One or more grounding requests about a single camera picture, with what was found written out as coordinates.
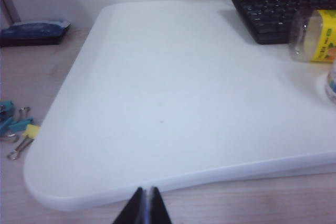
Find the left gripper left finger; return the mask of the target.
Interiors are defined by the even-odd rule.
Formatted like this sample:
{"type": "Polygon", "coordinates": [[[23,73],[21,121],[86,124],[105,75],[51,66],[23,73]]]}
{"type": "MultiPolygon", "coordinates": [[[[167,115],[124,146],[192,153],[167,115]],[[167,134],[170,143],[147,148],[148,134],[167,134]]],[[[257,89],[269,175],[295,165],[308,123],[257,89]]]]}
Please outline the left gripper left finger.
{"type": "Polygon", "coordinates": [[[139,187],[129,199],[125,207],[113,221],[113,224],[144,223],[144,190],[139,187]]]}

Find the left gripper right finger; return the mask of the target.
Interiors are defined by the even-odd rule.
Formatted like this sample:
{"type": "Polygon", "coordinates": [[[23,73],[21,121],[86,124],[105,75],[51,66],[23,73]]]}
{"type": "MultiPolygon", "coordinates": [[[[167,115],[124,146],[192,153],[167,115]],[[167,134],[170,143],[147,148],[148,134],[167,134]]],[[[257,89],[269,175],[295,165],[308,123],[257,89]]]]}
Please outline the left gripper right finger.
{"type": "Polygon", "coordinates": [[[149,192],[147,223],[172,224],[164,200],[157,187],[152,187],[149,192]]]}

